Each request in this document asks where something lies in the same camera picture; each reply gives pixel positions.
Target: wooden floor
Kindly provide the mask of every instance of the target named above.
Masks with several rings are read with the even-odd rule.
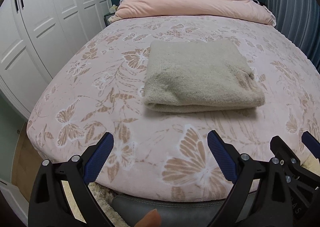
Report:
[[[11,182],[29,202],[33,183],[43,159],[28,139],[26,126],[25,123],[14,154]]]

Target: blue gripper pad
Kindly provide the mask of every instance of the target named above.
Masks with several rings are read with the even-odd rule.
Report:
[[[86,185],[97,179],[104,163],[113,149],[113,143],[113,135],[111,133],[107,134],[85,164],[83,181]]]
[[[224,177],[235,184],[238,179],[236,163],[224,147],[224,145],[228,144],[225,144],[214,131],[208,133],[207,141],[208,147],[216,159]]]
[[[320,143],[308,131],[302,134],[301,141],[315,158],[320,158]]]

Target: pink floral bedspread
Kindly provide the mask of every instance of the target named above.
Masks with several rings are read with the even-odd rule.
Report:
[[[143,106],[153,40],[217,39],[238,46],[265,93],[265,105],[190,114]],[[150,199],[214,200],[225,198],[232,183],[208,149],[210,130],[259,160],[273,156],[269,142],[279,135],[304,162],[309,151],[301,134],[308,130],[320,139],[319,98],[318,72],[272,26],[214,16],[126,19],[104,29],[64,66],[33,109],[27,131],[36,149],[53,162],[82,154],[111,132],[114,148],[98,183]]]

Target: pink comforter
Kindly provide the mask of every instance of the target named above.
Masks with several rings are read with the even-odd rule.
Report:
[[[109,21],[181,15],[223,16],[275,25],[272,13],[251,0],[122,0]]]

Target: folded blanket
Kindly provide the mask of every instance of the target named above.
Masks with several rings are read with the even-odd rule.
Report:
[[[189,113],[261,106],[245,57],[229,40],[151,43],[145,105],[159,112]]]
[[[181,15],[214,15],[276,25],[273,14],[251,0],[121,0],[108,21]]]

